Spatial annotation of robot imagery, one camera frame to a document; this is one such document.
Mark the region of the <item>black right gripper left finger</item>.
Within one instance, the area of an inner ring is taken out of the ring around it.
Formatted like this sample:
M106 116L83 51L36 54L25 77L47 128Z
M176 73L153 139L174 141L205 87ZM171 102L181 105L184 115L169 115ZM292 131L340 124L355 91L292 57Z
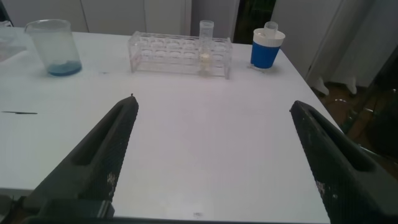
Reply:
M23 208L111 202L139 104L134 96L117 102L59 165L27 196Z

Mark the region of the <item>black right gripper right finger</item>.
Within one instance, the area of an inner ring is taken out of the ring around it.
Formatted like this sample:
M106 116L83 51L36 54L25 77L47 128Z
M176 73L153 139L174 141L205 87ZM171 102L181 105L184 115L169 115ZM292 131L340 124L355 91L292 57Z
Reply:
M312 106L290 113L331 223L397 223L397 179Z

